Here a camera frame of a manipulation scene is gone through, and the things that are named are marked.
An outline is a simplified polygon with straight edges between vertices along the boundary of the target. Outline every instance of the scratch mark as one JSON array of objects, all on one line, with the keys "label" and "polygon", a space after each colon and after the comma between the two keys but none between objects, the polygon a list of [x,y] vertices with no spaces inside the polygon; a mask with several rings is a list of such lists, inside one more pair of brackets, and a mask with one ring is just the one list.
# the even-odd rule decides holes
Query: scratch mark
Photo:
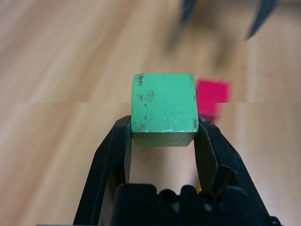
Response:
[{"label": "scratch mark", "polygon": [[198,127],[198,122],[196,119],[193,119],[193,127],[197,128]]},{"label": "scratch mark", "polygon": [[138,79],[139,84],[138,84],[138,86],[142,86],[142,79],[143,79],[143,77],[144,77],[144,74],[140,74],[139,75],[139,79]]}]

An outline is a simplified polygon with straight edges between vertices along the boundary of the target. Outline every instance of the black plastic part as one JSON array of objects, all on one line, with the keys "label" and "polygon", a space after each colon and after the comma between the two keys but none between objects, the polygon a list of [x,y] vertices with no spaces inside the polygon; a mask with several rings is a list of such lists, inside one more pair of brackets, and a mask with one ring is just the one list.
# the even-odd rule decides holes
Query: black plastic part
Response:
[{"label": "black plastic part", "polygon": [[[153,185],[128,184],[130,116],[118,120],[97,149],[74,220],[75,225],[280,226],[271,217],[236,150],[214,123],[199,118],[194,139],[202,192],[183,186],[157,194]],[[114,197],[105,202],[105,191]],[[112,216],[105,222],[103,216]]]},{"label": "black plastic part", "polygon": [[186,24],[192,16],[196,0],[182,0],[181,4],[181,24]]},{"label": "black plastic part", "polygon": [[278,0],[261,0],[261,5],[259,7],[258,13],[254,22],[248,32],[247,39],[251,38],[256,34],[259,28],[263,25],[263,23],[267,20],[267,18],[271,15],[273,10],[276,8],[278,4]]},{"label": "black plastic part", "polygon": [[117,186],[129,181],[131,150],[131,121],[126,116],[116,121],[94,155],[74,225],[98,225],[106,186],[107,195],[112,195]]},{"label": "black plastic part", "polygon": [[210,190],[219,196],[223,187],[238,186],[252,196],[262,213],[269,216],[239,153],[213,122],[199,118],[194,149],[202,190]]}]

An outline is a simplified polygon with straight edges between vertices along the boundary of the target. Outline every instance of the red cube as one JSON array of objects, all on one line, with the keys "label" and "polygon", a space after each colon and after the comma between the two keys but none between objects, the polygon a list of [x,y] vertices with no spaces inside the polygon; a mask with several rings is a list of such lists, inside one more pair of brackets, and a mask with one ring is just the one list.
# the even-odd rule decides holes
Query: red cube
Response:
[{"label": "red cube", "polygon": [[218,103],[229,102],[229,84],[226,82],[197,81],[198,115],[209,121],[215,121],[220,114]]}]

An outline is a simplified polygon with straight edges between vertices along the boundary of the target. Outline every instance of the wood grain surface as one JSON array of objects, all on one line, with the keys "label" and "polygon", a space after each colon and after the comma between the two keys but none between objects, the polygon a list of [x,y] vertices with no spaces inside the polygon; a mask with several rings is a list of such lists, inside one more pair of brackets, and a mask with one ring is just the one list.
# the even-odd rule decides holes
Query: wood grain surface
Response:
[{"label": "wood grain surface", "polygon": [[[255,4],[201,3],[183,29],[179,4],[0,1],[0,225],[72,224],[97,147],[131,113],[136,73],[230,82],[216,124],[269,213],[300,224],[301,7],[280,5],[245,41]],[[194,185],[193,146],[134,147],[130,180]]]}]

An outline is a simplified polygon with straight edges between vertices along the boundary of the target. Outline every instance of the green wooden block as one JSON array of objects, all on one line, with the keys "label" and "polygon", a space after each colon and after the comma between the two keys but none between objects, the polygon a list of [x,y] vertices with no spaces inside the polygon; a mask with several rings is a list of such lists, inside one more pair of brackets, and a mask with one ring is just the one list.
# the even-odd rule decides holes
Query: green wooden block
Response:
[{"label": "green wooden block", "polygon": [[138,146],[187,146],[198,132],[192,74],[136,74],[131,131]]}]

